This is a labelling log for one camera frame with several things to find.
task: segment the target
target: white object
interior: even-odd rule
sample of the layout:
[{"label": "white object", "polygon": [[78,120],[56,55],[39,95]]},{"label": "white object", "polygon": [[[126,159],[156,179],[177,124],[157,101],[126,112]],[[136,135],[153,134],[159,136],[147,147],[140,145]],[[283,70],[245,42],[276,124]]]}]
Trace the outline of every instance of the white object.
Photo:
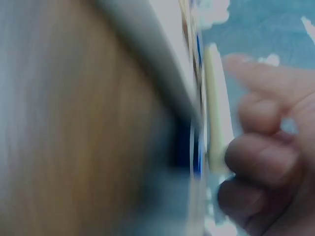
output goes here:
[{"label": "white object", "polygon": [[196,24],[202,29],[210,29],[212,25],[225,23],[230,14],[230,0],[200,0],[194,7]]},{"label": "white object", "polygon": [[202,112],[177,0],[99,0],[136,49],[156,69],[159,83],[180,115],[196,129]]},{"label": "white object", "polygon": [[311,21],[308,18],[306,18],[305,16],[301,17],[301,21],[305,27],[307,34],[310,36],[313,43],[315,44],[315,26],[313,26]]},{"label": "white object", "polygon": [[205,48],[204,66],[211,137],[210,171],[226,172],[224,153],[234,136],[222,61],[215,44]]},{"label": "white object", "polygon": [[267,58],[258,58],[258,62],[272,66],[279,66],[280,57],[277,54],[270,54]]}]

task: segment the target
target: blurry object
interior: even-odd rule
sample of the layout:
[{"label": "blurry object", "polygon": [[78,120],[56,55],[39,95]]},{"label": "blurry object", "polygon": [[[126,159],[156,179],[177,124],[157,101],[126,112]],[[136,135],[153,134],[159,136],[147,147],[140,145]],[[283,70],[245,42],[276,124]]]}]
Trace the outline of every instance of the blurry object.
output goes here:
[{"label": "blurry object", "polygon": [[228,144],[233,140],[230,105],[225,76],[217,46],[211,44],[204,52],[207,104],[211,130],[209,147],[209,167],[212,172],[226,172],[224,154]]},{"label": "blurry object", "polygon": [[99,0],[133,48],[150,63],[180,117],[202,125],[192,63],[176,0]]},{"label": "blurry object", "polygon": [[0,2],[0,235],[110,236],[174,114],[91,1]]},{"label": "blurry object", "polygon": [[212,25],[225,23],[229,18],[230,0],[193,0],[192,15],[196,25],[209,29]]}]

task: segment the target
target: finger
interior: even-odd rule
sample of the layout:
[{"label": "finger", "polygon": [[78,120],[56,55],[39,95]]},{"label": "finger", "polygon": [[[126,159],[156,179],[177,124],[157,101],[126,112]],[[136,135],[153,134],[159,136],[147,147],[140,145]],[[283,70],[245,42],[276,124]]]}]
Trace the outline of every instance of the finger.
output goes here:
[{"label": "finger", "polygon": [[218,191],[218,203],[222,211],[241,223],[247,217],[260,212],[266,202],[263,189],[237,179],[223,182]]},{"label": "finger", "polygon": [[284,108],[292,109],[315,92],[315,73],[290,67],[275,67],[249,60],[244,55],[229,55],[224,69],[252,91],[276,99]]},{"label": "finger", "polygon": [[241,100],[239,117],[245,133],[257,132],[269,135],[279,131],[282,111],[276,101],[263,99],[253,92]]},{"label": "finger", "polygon": [[299,151],[278,140],[257,134],[234,139],[225,153],[225,162],[237,175],[275,188],[290,184],[299,176]]}]

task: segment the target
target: skin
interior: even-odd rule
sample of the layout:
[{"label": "skin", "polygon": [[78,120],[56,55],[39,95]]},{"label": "skin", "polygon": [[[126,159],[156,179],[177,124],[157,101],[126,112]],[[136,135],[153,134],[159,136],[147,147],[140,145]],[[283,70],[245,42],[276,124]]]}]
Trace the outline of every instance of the skin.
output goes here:
[{"label": "skin", "polygon": [[[218,192],[221,209],[251,236],[315,234],[315,71],[230,55],[225,70],[251,93],[239,106],[244,134],[225,162],[236,173]],[[292,118],[298,134],[281,130]]]}]

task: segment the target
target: fingernail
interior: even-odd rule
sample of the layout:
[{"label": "fingernail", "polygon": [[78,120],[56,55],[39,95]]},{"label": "fingernail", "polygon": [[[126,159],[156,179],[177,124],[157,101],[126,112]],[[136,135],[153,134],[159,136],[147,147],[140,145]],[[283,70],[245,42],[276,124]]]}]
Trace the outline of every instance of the fingernail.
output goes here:
[{"label": "fingernail", "polygon": [[223,61],[224,68],[229,70],[230,68],[233,68],[235,66],[240,66],[247,62],[252,62],[254,61],[254,59],[248,55],[229,54],[223,57],[222,61]]}]

